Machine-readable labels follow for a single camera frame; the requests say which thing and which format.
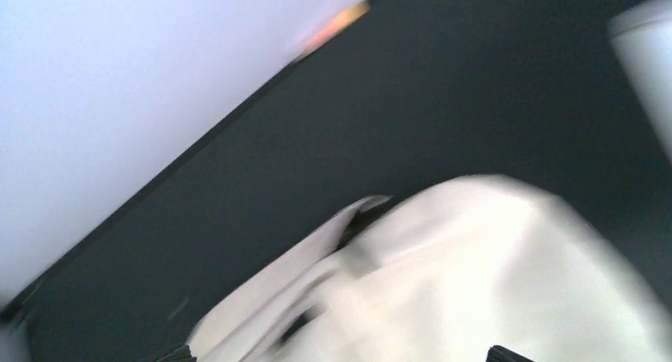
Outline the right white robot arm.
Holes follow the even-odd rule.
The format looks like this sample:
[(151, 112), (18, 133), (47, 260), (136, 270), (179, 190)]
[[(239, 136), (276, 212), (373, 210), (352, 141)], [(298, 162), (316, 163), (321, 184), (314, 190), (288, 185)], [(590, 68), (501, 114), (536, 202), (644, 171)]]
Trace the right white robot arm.
[(671, 158), (671, 0), (646, 0), (609, 21), (609, 38), (668, 158)]

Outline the beige canvas backpack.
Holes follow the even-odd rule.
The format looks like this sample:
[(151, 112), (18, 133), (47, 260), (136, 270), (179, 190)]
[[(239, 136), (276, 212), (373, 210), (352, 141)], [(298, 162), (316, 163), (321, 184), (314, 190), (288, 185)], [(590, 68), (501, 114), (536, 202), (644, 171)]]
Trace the beige canvas backpack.
[(668, 361), (671, 315), (559, 197), (459, 177), (342, 209), (214, 306), (183, 361)]

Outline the orange highlighter pen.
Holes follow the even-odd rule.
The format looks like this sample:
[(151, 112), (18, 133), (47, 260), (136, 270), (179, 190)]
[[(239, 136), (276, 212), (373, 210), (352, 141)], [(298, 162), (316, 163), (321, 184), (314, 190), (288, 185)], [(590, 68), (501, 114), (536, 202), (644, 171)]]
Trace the orange highlighter pen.
[(301, 47), (292, 62), (298, 63), (301, 59), (317, 51), (355, 21), (363, 17), (369, 9), (370, 5), (367, 1), (358, 2), (331, 17), (315, 31), (311, 32), (310, 36), (301, 43)]

